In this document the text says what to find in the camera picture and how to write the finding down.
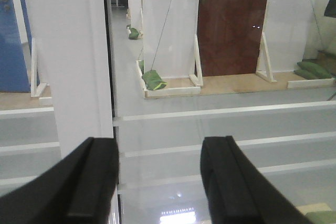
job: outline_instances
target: wire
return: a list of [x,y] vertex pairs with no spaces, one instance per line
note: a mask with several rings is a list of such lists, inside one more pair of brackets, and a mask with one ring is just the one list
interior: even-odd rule
[[322,40],[321,30],[320,30],[319,23],[318,23],[318,20],[317,20],[317,16],[316,16],[316,11],[315,11],[315,8],[314,8],[313,0],[310,0],[310,4],[311,4],[311,8],[313,9],[314,19],[315,19],[315,23],[316,23],[316,27],[317,27],[317,32],[318,32],[319,37],[320,37],[322,49],[325,50],[326,47],[324,46],[324,43],[323,43],[323,40]]
[[139,53],[138,60],[140,60],[140,57],[141,57],[142,51],[143,51],[143,47],[141,48],[141,51],[140,51],[140,53]]
[[167,14],[166,14],[166,18],[165,18],[164,23],[163,23],[163,26],[162,26],[162,31],[161,31],[161,35],[160,35],[160,39],[159,39],[159,43],[158,43],[158,47],[156,48],[156,51],[155,51],[155,55],[154,55],[154,59],[153,59],[152,67],[151,67],[151,71],[152,71],[152,69],[153,69],[153,66],[154,66],[154,62],[155,62],[156,56],[157,56],[157,54],[158,54],[157,51],[158,51],[159,46],[160,46],[161,38],[162,38],[162,35],[163,35],[163,30],[164,30],[164,27],[165,27],[166,22],[167,22],[168,13],[169,13],[169,10],[170,10],[171,5],[172,5],[172,0],[170,0],[169,7],[168,7],[168,11],[167,11]]

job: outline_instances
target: fluorescent light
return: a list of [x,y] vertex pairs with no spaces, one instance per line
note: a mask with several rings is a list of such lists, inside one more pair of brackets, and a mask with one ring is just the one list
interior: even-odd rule
[[160,217],[160,224],[192,224],[195,223],[195,221],[195,212],[183,212]]

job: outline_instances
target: wooden floor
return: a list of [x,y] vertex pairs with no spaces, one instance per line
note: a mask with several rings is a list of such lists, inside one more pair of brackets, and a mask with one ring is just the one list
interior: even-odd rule
[[[247,93],[287,89],[287,82],[304,80],[293,72],[275,73],[276,83],[269,83],[255,74],[237,74],[233,76],[204,77],[204,85],[198,95]],[[166,88],[193,87],[189,78],[165,80]],[[42,97],[50,97],[50,87]],[[40,108],[38,98],[31,98],[30,93],[0,93],[0,110]]]
[[[278,82],[269,83],[253,73],[203,77],[204,85],[199,95],[286,90],[288,81],[305,80],[293,72],[274,73],[274,78]],[[193,87],[189,78],[165,81],[168,83],[166,88]]]
[[[50,87],[46,87],[42,97],[50,97]],[[0,110],[31,109],[40,106],[38,98],[31,98],[30,93],[0,93]]]

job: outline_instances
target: green sandbag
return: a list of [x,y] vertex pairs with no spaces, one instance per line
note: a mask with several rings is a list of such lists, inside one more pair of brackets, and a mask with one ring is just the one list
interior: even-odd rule
[[144,65],[144,62],[143,62],[143,60],[140,60],[139,61],[139,68],[140,68],[140,70],[141,70],[141,72],[142,72],[142,74],[144,73],[144,68],[145,68],[145,65]]
[[300,68],[308,72],[311,72],[313,75],[317,76],[319,79],[332,78],[331,74],[325,68],[313,62],[302,61],[302,62],[298,62],[298,65]]
[[309,212],[306,217],[314,224],[336,223],[336,211]]
[[317,76],[315,76],[311,72],[308,72],[308,71],[306,71],[304,69],[294,70],[294,73],[297,74],[298,76],[301,76],[301,77],[307,79],[307,80],[316,80],[316,79],[318,79]]
[[128,38],[129,39],[138,39],[138,36],[140,35],[138,30],[136,30],[135,28],[130,28],[130,30],[131,30],[131,33],[129,34]]
[[163,89],[167,86],[167,83],[161,79],[156,70],[147,71],[142,75],[142,79],[145,81],[148,90]]

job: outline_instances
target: white floor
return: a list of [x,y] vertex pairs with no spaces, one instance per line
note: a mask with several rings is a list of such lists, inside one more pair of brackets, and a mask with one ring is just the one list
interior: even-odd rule
[[114,121],[121,152],[118,193],[123,223],[160,223],[162,212],[179,209],[193,209],[197,221],[209,219],[199,154],[204,137],[214,135],[233,135],[295,205],[326,202],[336,210],[336,106],[233,116],[161,116],[326,101],[335,88],[145,100],[135,71],[142,40],[128,40],[128,23],[125,9],[114,8]]

